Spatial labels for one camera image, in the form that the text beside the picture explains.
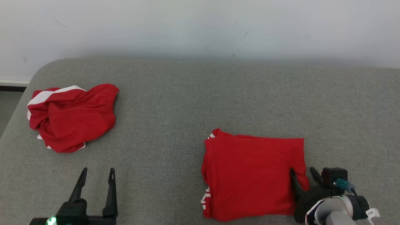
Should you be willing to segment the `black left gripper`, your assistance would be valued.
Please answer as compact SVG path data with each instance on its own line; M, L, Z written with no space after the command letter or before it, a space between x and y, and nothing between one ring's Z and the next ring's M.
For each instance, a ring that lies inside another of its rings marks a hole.
M118 216L115 169L111 168L109 172L106 205L101 216L87 215L87 202L81 199L87 170L83 168L69 201L62 204L55 216L33 218L30 225L115 225Z

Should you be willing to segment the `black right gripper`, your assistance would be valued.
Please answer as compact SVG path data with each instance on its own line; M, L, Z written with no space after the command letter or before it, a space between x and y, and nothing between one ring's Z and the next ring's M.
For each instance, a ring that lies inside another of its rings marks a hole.
M309 186L309 179L305 176L304 182L300 182L294 168L290 168L291 188L296 203L294 219L297 223L305 223L306 213L323 198L340 196L344 191L340 188L330 188L323 186L323 177L314 168L310 167L311 175L318 186Z

